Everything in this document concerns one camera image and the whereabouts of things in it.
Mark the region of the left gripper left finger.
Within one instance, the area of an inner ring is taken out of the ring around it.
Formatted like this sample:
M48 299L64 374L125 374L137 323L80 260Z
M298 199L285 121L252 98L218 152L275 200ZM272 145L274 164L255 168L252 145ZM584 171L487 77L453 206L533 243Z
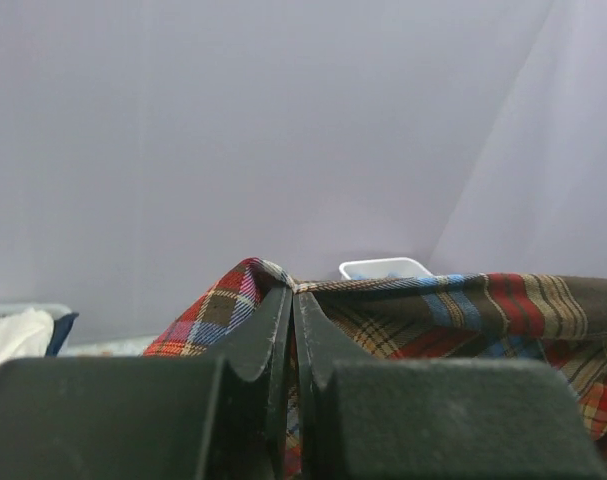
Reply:
M280 479L292 292L198 356L0 365L0 479Z

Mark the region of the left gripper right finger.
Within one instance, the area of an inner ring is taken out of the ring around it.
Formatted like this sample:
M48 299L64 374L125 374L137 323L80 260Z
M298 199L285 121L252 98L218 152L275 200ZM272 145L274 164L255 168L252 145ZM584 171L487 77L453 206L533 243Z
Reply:
M605 479L567 383L531 360L382 360L293 301L306 479Z

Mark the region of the plaid long sleeve shirt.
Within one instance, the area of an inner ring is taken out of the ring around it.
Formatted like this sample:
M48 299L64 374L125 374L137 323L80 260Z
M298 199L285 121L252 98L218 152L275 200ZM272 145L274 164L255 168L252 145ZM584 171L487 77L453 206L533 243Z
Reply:
M515 273L302 281L260 258L241 261L174 320L149 356L197 356L247 321L268 291L315 296L369 354L536 359L575 394L607 467L607 279Z

